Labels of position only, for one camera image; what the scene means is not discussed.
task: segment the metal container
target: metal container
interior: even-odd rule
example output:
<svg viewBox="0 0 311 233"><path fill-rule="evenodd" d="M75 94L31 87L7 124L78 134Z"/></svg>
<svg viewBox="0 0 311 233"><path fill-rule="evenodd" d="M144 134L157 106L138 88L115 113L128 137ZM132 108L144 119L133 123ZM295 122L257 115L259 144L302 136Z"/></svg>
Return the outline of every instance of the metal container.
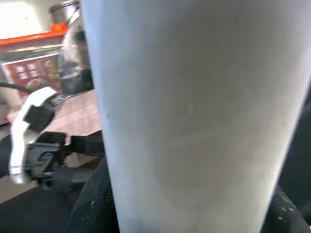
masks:
<svg viewBox="0 0 311 233"><path fill-rule="evenodd" d="M74 12L80 8L77 0L64 1L49 8L53 23L68 23Z"/></svg>
<svg viewBox="0 0 311 233"><path fill-rule="evenodd" d="M121 233L258 233L311 73L310 0L82 0Z"/></svg>

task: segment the menu sign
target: menu sign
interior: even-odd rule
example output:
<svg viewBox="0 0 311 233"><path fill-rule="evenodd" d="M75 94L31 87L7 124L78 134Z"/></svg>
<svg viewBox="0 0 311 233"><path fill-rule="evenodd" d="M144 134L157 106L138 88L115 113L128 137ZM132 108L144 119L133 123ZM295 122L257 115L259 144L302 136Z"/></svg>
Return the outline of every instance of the menu sign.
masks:
<svg viewBox="0 0 311 233"><path fill-rule="evenodd" d="M58 53L18 60L2 64L2 69L9 83L14 83L38 90L50 86L61 92L60 77L58 74ZM25 100L27 93L18 91L19 96Z"/></svg>

